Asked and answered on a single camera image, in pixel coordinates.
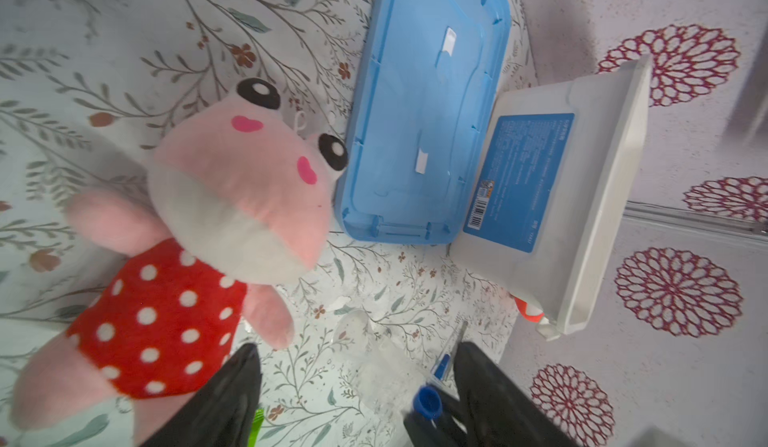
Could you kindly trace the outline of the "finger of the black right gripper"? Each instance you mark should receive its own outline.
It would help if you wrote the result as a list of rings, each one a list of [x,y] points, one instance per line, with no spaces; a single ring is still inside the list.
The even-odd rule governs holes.
[[[403,426],[413,446],[468,447],[468,421],[460,400],[437,386],[443,403],[443,414],[428,421],[411,409],[404,414]]]

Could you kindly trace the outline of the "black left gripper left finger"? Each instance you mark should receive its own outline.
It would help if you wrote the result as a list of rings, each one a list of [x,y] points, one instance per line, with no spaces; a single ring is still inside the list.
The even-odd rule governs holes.
[[[145,446],[246,447],[262,385],[257,345],[242,345]]]

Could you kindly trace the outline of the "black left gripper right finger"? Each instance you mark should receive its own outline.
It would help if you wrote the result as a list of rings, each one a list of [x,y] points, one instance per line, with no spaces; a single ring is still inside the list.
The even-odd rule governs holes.
[[[469,446],[574,446],[474,343],[458,345],[454,377]]]

